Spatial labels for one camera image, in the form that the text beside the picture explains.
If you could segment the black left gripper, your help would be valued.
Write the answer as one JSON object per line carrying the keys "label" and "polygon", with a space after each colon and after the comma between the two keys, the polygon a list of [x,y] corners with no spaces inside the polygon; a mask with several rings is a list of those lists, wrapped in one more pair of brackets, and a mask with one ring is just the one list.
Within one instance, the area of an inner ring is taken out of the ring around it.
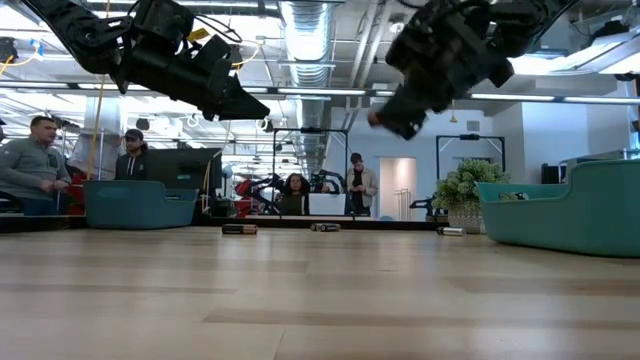
{"label": "black left gripper", "polygon": [[246,92],[237,76],[229,75],[230,55],[226,44],[206,44],[196,54],[172,56],[136,46],[124,55],[114,82],[121,92],[134,83],[193,105],[208,120],[264,119],[270,109]]}

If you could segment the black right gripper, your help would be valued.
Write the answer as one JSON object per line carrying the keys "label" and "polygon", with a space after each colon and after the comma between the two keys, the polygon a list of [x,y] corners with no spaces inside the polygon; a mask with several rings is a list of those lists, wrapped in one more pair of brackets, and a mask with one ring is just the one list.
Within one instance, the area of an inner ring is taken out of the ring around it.
{"label": "black right gripper", "polygon": [[428,111],[446,110],[484,80],[506,83],[514,69],[488,35],[492,20],[486,1],[430,1],[417,9],[385,56],[404,80],[367,115],[368,124],[411,140]]}

